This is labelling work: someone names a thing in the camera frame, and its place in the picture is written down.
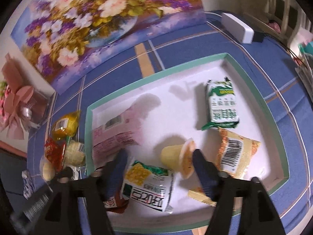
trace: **tray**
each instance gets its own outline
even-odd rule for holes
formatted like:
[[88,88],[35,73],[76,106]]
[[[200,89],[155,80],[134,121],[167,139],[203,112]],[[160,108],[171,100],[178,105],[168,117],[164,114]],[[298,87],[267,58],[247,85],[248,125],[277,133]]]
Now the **tray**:
[[[208,161],[214,161],[221,143],[216,129],[200,131],[207,121],[204,85],[208,79],[231,79],[237,99],[240,123],[230,129],[262,144],[252,158],[245,179],[260,177],[269,194],[289,178],[284,145],[260,92],[241,66],[227,53],[177,65],[143,78],[105,96],[87,109],[85,148],[87,172],[94,171],[91,131],[125,111],[134,102],[142,107],[144,143],[127,150],[147,165],[162,166],[163,147],[183,144],[193,138]],[[187,196],[200,186],[194,173],[183,180],[177,174],[171,199],[173,214],[150,209],[130,201],[125,213],[108,213],[115,231],[162,233],[183,231],[208,225],[214,210]]]

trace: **blue tablecloth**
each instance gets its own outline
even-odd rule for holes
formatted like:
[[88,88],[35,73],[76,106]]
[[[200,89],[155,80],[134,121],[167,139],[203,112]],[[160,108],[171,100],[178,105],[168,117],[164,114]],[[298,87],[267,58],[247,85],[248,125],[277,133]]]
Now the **blue tablecloth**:
[[[240,63],[267,102],[287,153],[290,178],[272,194],[271,199],[288,233],[302,220],[312,203],[313,111],[309,97],[295,72],[295,62],[275,40],[266,37],[263,43],[239,45],[223,29],[219,16],[206,15],[206,24],[144,42],[144,53],[148,55],[155,73],[223,52],[229,53]],[[27,167],[32,175],[39,174],[43,145],[51,125],[66,113],[80,109],[82,113],[76,139],[84,142],[87,107],[141,79],[145,73],[140,67],[139,56],[138,50],[130,48],[92,70],[61,96],[53,96],[48,121],[29,135]],[[36,188],[42,184],[42,178],[35,177]],[[84,234],[90,234],[84,207],[82,204],[80,207]],[[236,234],[239,219],[240,215],[233,217],[230,234]],[[192,232],[178,233],[184,235]]]

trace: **black device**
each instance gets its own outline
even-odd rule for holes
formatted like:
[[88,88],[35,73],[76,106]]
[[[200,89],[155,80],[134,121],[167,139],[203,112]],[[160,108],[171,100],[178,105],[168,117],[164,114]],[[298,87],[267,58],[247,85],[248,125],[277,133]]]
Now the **black device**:
[[[206,235],[228,234],[235,197],[243,198],[239,235],[285,235],[278,213],[258,178],[239,180],[219,172],[199,149],[192,159],[205,193],[217,201]],[[11,216],[13,226],[23,235],[81,235],[77,198],[85,197],[91,234],[114,234],[103,202],[118,190],[126,164],[127,153],[120,150],[112,162],[86,179],[71,181],[69,169],[60,172],[31,196],[22,211]]]

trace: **floral painting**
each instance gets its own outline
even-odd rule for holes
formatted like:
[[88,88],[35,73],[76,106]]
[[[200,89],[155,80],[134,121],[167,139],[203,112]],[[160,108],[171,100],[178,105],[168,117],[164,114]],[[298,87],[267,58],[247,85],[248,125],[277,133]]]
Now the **floral painting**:
[[11,37],[62,94],[118,53],[204,22],[201,0],[32,0]]

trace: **white electronic device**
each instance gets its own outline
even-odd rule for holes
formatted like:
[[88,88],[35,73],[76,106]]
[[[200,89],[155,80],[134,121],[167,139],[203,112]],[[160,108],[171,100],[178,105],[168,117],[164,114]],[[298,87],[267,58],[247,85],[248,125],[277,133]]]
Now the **white electronic device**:
[[222,13],[222,25],[232,34],[237,41],[243,44],[251,44],[254,30],[240,19],[229,13]]

